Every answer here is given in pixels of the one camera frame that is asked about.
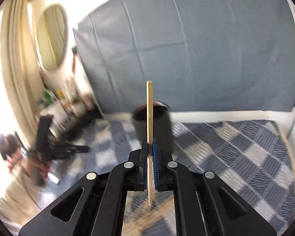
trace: curtain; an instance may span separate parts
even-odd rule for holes
[[[36,136],[36,102],[44,93],[30,30],[28,0],[6,0],[1,22],[1,66],[8,100],[20,137],[31,145]]]

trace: blue and white patchwork fabric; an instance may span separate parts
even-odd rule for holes
[[[174,160],[195,172],[214,171],[278,234],[291,224],[295,213],[295,178],[288,150],[273,121],[173,123],[172,131]],[[58,185],[48,182],[46,191],[59,196],[87,172],[109,172],[126,161],[131,151],[141,148],[134,127],[127,122],[96,120],[82,131],[79,139],[89,145],[91,151],[77,154],[82,160],[78,173],[74,176],[68,173]],[[156,197],[155,207],[169,207],[166,194]],[[146,201],[145,195],[131,197],[130,211]],[[143,228],[142,235],[175,235],[172,213],[169,208],[151,227]]]

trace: person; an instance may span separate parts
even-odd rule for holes
[[[22,169],[0,197],[0,219],[14,236],[40,212],[37,202],[42,188],[35,186],[31,179],[33,168],[37,167],[40,176],[46,179],[51,164],[27,157],[21,163]]]
[[[4,136],[0,134],[0,154],[3,160],[8,161],[9,172],[11,173],[14,166],[22,160],[21,141],[13,134]]]

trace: checkered tablecloth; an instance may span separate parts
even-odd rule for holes
[[[293,221],[295,178],[287,148],[273,121],[173,123],[172,129],[174,160],[192,171],[214,171],[278,234]],[[126,122],[97,120],[82,131],[80,139],[91,147],[91,152],[79,154],[83,165],[77,175],[65,176],[58,185],[49,182],[49,189],[57,196],[87,172],[111,171],[128,159],[130,151],[141,148],[134,127]],[[157,207],[165,200],[159,197],[154,204]],[[133,197],[132,211],[135,211],[133,203],[143,201],[146,201],[145,193]],[[142,235],[174,235],[175,219],[169,219],[172,212],[165,212],[155,224],[145,228]],[[161,228],[159,223],[163,224],[160,231],[155,229],[155,226]]]

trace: gray fabric sheet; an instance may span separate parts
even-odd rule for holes
[[[104,113],[154,99],[172,111],[291,111],[295,24],[287,0],[110,0],[74,30]]]

